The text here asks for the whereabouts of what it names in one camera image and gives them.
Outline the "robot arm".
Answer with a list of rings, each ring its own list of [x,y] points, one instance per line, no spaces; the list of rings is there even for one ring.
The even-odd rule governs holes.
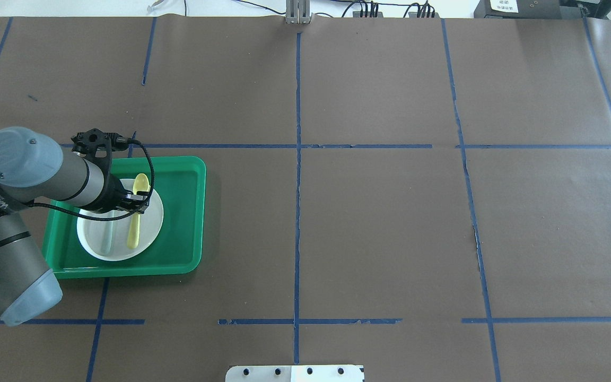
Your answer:
[[[125,218],[148,208],[151,192],[129,191],[111,173],[112,153],[145,146],[99,129],[79,132],[64,150],[53,138],[22,126],[0,129],[0,320],[17,326],[56,306],[63,297],[53,269],[20,213],[48,208],[76,218],[75,209]],[[45,197],[72,206],[49,203]]]

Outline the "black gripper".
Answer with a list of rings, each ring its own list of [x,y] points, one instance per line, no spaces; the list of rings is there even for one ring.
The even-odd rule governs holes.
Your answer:
[[[120,180],[109,180],[106,190],[105,194],[101,196],[101,213],[115,210],[131,214],[145,213],[146,205],[130,205],[129,202],[144,202],[149,197],[148,193],[133,194],[124,188]]]

